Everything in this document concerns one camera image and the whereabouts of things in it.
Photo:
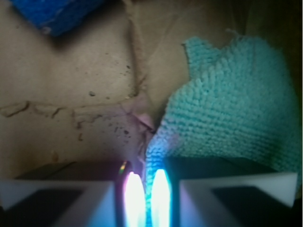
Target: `blue towel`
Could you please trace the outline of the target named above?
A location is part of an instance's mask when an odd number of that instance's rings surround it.
[[[190,81],[170,97],[147,149],[147,210],[166,156],[246,157],[301,183],[300,109],[282,53],[258,37],[222,50],[194,37],[185,47]]]
[[[52,36],[78,26],[83,17],[105,0],[11,0],[38,29]]]

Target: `bright led light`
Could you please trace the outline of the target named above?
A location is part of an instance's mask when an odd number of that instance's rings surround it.
[[[154,227],[169,227],[170,188],[163,169],[158,169],[151,189],[151,221]]]
[[[124,187],[125,226],[145,226],[145,193],[138,174],[130,172]]]

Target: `terry cloth fabric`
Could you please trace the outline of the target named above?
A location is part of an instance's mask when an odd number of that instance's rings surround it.
[[[53,36],[78,26],[83,17],[105,0],[11,0],[38,29]]]
[[[246,157],[301,183],[300,110],[282,53],[258,37],[222,50],[194,37],[185,47],[190,81],[170,97],[147,149],[147,209],[166,156]]]

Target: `mint green towel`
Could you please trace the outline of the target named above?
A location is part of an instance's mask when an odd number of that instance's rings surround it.
[[[301,183],[301,116],[282,53],[257,37],[222,50],[194,37],[185,47],[190,81],[170,97],[147,149],[147,209],[166,156],[246,157]]]

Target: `white light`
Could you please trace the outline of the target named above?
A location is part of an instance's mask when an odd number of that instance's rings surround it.
[[[146,221],[145,193],[138,174],[130,172],[124,187],[125,226],[143,227]]]
[[[170,188],[165,171],[159,169],[151,189],[151,221],[154,227],[170,225]]]

